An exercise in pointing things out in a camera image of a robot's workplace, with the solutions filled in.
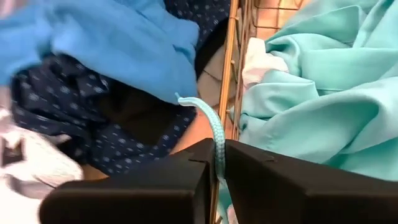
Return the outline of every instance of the teal fabric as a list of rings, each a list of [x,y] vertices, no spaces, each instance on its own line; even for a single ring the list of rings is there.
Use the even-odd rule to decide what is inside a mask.
[[[398,180],[398,1],[314,0],[269,40],[290,73],[243,96],[240,141]]]
[[[223,218],[223,224],[228,224],[227,207],[232,204],[231,196],[229,195],[228,186],[226,184],[225,175],[225,133],[220,118],[203,100],[196,97],[182,98],[178,93],[175,94],[177,101],[181,106],[195,106],[202,110],[209,120],[211,130],[213,132],[215,149],[215,169],[216,175],[220,182],[220,195],[217,204],[217,212]]]
[[[175,92],[197,95],[198,34],[196,23],[169,14],[163,0],[29,0],[0,20],[0,85],[46,55],[64,54],[177,104]]]

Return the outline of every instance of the metal wire rack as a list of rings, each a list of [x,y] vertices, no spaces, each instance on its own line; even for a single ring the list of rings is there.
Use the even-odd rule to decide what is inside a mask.
[[[228,93],[231,77],[237,81],[236,96],[234,99],[234,116],[232,118],[233,140],[239,137],[239,119],[242,105],[242,70],[244,56],[250,37],[267,39],[275,34],[297,10],[310,0],[231,0],[230,17],[228,23],[228,35],[226,37],[226,50],[224,58],[223,79],[221,82],[220,105],[218,115],[221,123],[226,127],[229,119]],[[241,17],[238,17],[238,9],[241,9]],[[232,59],[234,51],[238,51],[239,60]],[[210,223],[221,223],[216,220],[216,202],[218,199],[218,183],[213,186]]]

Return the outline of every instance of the polka dot pattern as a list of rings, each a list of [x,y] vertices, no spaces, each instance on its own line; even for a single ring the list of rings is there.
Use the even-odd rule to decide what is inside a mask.
[[[166,10],[179,19],[187,19],[199,25],[197,48],[203,45],[215,27],[229,17],[230,0],[174,0],[164,1]]]
[[[119,125],[109,123],[94,106],[93,98],[108,94],[112,82],[74,58],[48,56],[41,66],[21,71],[12,79],[14,120],[38,133],[71,136],[70,143],[60,149],[107,175],[167,156],[195,118],[195,108],[181,107],[158,143],[144,145]]]

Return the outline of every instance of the white cloth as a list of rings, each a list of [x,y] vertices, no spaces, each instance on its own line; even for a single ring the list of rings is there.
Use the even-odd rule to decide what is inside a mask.
[[[228,213],[228,223],[229,224],[238,224],[238,218],[236,218],[235,209],[233,205],[230,205],[227,209]]]
[[[10,13],[26,4],[26,0],[0,0],[0,18],[8,16]]]
[[[245,55],[245,63],[242,71],[243,92],[261,82],[265,73],[269,70],[289,72],[285,61],[272,54],[267,54],[264,40],[251,37]]]
[[[0,168],[0,223],[39,224],[38,210],[44,197],[60,184],[82,180],[83,171],[40,134],[12,126],[2,137],[10,148],[22,140],[24,160]]]

